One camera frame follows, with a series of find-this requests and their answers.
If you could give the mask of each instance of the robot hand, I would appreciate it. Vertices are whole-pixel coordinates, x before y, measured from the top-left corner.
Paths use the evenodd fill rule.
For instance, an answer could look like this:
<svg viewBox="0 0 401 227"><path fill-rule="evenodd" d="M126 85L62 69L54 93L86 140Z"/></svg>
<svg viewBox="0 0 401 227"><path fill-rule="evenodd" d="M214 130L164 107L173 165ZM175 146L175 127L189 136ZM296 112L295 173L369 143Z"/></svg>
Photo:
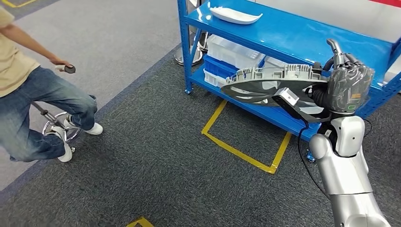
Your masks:
<svg viewBox="0 0 401 227"><path fill-rule="evenodd" d="M374 70L367 67L351 53L343 53L338 42L327 39L334 56L327 61L323 70L329 71L327 87L314 87L314 102L332 112L353 114L367 98Z"/></svg>

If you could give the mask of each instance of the person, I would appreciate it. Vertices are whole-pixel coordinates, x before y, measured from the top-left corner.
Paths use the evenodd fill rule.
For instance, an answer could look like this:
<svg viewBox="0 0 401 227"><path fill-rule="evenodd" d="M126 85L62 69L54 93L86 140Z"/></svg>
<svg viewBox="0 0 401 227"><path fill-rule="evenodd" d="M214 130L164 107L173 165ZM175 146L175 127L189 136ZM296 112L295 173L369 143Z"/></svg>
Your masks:
<svg viewBox="0 0 401 227"><path fill-rule="evenodd" d="M68 162L72 151L62 136L63 129L52 127L45 136L29 129L30 105L34 101L54 105L69 113L64 121L67 127L79 127L89 134L99 135L103 128L94 120L96 100L24 55L15 43L44 56L54 65L72 67L13 21L13 15L0 6L0 146L10 154L12 161L58 158Z"/></svg>

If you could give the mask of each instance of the blue metal shelf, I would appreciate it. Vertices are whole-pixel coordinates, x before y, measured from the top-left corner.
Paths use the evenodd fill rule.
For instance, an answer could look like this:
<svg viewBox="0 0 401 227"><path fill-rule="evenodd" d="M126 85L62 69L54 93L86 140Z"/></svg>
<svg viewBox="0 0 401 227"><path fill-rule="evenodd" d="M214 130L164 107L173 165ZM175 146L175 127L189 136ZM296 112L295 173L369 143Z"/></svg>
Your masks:
<svg viewBox="0 0 401 227"><path fill-rule="evenodd" d="M220 20L211 7L227 7L263 16L254 24L237 25ZM344 52L350 52L375 69L373 86L379 88L387 71L392 43L357 34L304 17L296 16L247 0L211 0L184 20L195 27L226 38L287 63L325 64L333 56L326 39L337 40Z"/></svg>
<svg viewBox="0 0 401 227"><path fill-rule="evenodd" d="M254 24L237 25L213 17L211 7L227 7L244 13L263 16ZM287 63L312 65L315 61L325 64L332 57L332 52L326 39L333 38L339 42L344 52L350 52L367 66L375 69L371 85L371 101L358 110L360 116L366 117L383 104L380 100L388 100L396 94L395 89L401 86L400 75L394 78L390 86L382 86L384 74L389 63L400 55L399 44L371 38L335 26L330 26L305 17L296 16L284 11L273 9L247 0L209 0L193 12L187 12L186 1L178 0L181 41L183 47L185 92L192 91L192 83L220 96L235 105L287 130L295 135L303 128L303 123L291 118L279 107L263 107L238 102L224 95L218 87L204 81L203 67L191 74L194 48L189 49L188 25L200 30L223 37L232 42L259 51L263 54ZM302 139L309 140L317 131L318 124L305 131Z"/></svg>
<svg viewBox="0 0 401 227"><path fill-rule="evenodd" d="M225 95L220 91L220 88L215 87L207 82L205 82L205 73L203 72L204 65L200 66L192 76L190 80L192 83L206 89L207 91L253 113L256 116L261 117L262 119L286 130L294 135L298 135L299 131L305 127L303 121L296 120L292 118L284 109L281 107L266 107L266 106L259 106L253 104L246 104L243 102L239 102L235 99L230 98L229 96ZM309 129L305 130L302 133L302 139L309 141L310 138L316 134L317 130L320 127L320 124L314 123L309 124Z"/></svg>

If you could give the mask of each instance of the black cable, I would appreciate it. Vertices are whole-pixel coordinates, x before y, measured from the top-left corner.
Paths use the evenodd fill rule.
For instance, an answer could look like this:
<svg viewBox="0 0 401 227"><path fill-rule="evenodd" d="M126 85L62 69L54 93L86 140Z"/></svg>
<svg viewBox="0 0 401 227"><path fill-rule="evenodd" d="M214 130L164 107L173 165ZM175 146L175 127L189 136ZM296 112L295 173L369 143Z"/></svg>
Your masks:
<svg viewBox="0 0 401 227"><path fill-rule="evenodd" d="M312 176L312 174L311 174L311 171L309 170L308 166L306 165L306 162L305 162L304 157L303 157L303 155L302 155L301 147L300 147L301 135L302 135L302 132L303 132L303 131L309 129L309 124L308 124L308 122L307 122L307 121L304 121L304 123L305 123L305 127L304 127L303 129L301 129L301 131L299 131L299 135L298 135L298 152L299 152L299 156L301 157L302 163L304 164L305 169L306 169L306 171L308 172L308 174L309 174L309 176L311 177L311 179L312 179L312 181L314 182L314 184L319 188L319 190L323 193L323 195L326 196L326 198L327 198L328 200L330 200L330 198L329 198L329 196L326 194L326 192L318 185L318 183L317 183L317 182L315 181L315 179L313 178L313 176Z"/></svg>
<svg viewBox="0 0 401 227"><path fill-rule="evenodd" d="M369 129L369 131L364 135L364 138L366 137L366 136L368 136L369 135L369 133L371 133L372 132L372 129L373 129L373 126L372 126L372 123L369 121L369 120L367 120L367 119L364 119L364 121L366 121L367 123L369 123L369 125L370 125L370 129Z"/></svg>

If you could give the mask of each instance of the person's hand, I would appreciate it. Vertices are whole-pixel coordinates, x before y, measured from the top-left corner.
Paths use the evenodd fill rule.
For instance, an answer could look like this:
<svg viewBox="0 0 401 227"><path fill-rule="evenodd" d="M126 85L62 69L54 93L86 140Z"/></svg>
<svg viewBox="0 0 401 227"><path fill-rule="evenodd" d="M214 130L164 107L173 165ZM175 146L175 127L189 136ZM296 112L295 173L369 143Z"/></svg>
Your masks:
<svg viewBox="0 0 401 227"><path fill-rule="evenodd" d="M57 58L57 57L55 57L55 58L50 58L49 61L50 61L51 63L53 63L54 65L66 65L66 66L69 67L69 68L72 67L72 65L71 65L68 61L61 60L60 58Z"/></svg>

